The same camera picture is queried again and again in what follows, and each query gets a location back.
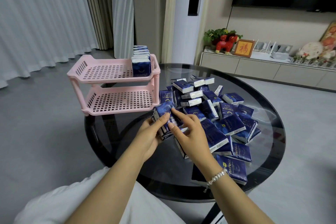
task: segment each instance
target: cabinet drawer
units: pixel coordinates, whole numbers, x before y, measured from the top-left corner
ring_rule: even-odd
[[[240,59],[235,74],[273,80],[279,67],[279,64]]]
[[[317,84],[317,87],[336,90],[336,72],[327,72],[322,80]]]
[[[325,70],[281,65],[273,80],[316,87]]]
[[[224,73],[234,74],[238,65],[239,59],[228,56],[212,55],[203,53],[201,66],[216,69]]]

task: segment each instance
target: floor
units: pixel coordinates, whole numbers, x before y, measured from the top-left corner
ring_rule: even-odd
[[[111,58],[111,52],[93,56]],[[30,199],[103,167],[86,140],[83,114],[66,76],[75,62],[15,78],[0,89],[3,224],[12,223]],[[241,79],[271,102],[287,136],[280,166],[249,196],[275,223],[334,223],[336,94]],[[212,206],[164,202],[188,224],[200,223]]]

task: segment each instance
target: orange framed picture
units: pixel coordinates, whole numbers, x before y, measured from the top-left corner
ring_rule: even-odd
[[[251,57],[253,47],[254,41],[239,39],[236,43],[236,48],[233,55],[249,58]]]

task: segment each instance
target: person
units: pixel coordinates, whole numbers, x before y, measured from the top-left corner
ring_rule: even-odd
[[[199,119],[174,108],[171,112],[183,121],[188,132],[182,133],[172,123],[168,124],[170,130],[205,179],[210,181],[223,169],[210,153]],[[14,223],[183,224],[183,220],[168,206],[136,182],[143,163],[161,142],[157,132],[169,117],[170,114],[166,113],[155,123],[151,118],[145,120],[132,143],[110,169],[105,168],[89,180],[72,184],[69,188],[58,188],[32,200]],[[210,189],[229,224],[274,223],[228,174],[213,182]]]

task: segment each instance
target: white clothing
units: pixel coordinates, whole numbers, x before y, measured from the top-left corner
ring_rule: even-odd
[[[62,186],[28,202],[15,217],[14,224],[59,224],[67,220],[109,168],[95,172],[82,182]],[[135,183],[120,224],[185,224],[168,206]]]

